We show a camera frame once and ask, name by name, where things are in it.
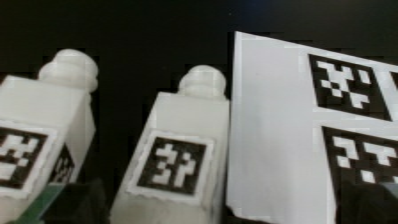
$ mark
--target black and white marker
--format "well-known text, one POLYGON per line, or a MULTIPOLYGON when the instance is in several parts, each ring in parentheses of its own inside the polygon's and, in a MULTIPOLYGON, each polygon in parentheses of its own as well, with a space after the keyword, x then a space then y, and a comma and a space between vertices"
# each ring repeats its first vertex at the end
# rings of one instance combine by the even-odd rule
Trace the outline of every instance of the black and white marker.
POLYGON ((5 77, 0 86, 0 223, 14 220, 48 182, 76 180, 94 122, 90 95, 98 67, 62 50, 39 80, 5 77))
POLYGON ((396 75, 394 65, 236 33, 227 205, 238 217, 334 224, 343 183, 398 184, 396 75))
POLYGON ((160 93, 115 197, 114 224, 218 223, 229 101, 225 80, 192 68, 179 93, 160 93))

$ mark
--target white plastic figure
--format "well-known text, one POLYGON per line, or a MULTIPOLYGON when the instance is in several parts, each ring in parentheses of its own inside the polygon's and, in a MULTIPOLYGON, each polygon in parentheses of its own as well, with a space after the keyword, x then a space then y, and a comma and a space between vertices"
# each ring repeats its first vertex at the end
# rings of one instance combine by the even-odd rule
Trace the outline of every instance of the white plastic figure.
POLYGON ((14 220, 48 182, 73 182, 94 135, 90 95, 98 67, 62 50, 39 80, 0 85, 0 223, 14 220))
POLYGON ((224 76, 192 68, 160 93, 112 208, 114 224, 218 223, 229 101, 224 76))

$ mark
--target printed pattern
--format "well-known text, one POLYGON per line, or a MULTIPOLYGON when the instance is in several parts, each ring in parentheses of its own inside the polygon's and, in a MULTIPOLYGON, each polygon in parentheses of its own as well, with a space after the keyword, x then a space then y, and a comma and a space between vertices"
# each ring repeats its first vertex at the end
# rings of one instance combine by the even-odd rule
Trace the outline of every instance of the printed pattern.
POLYGON ((64 145, 60 155, 58 155, 58 160, 53 167, 51 176, 50 176, 50 182, 67 183, 71 174, 73 174, 73 169, 74 169, 74 163, 73 163, 71 153, 64 145))
POLYGON ((318 106, 391 121, 371 67, 309 55, 318 106))
POLYGON ((156 137, 137 185, 192 195, 204 153, 204 144, 156 137))
POLYGON ((398 184, 398 141, 323 127, 334 191, 352 184, 398 184))
POLYGON ((21 189, 48 136, 0 127, 0 187, 21 189))

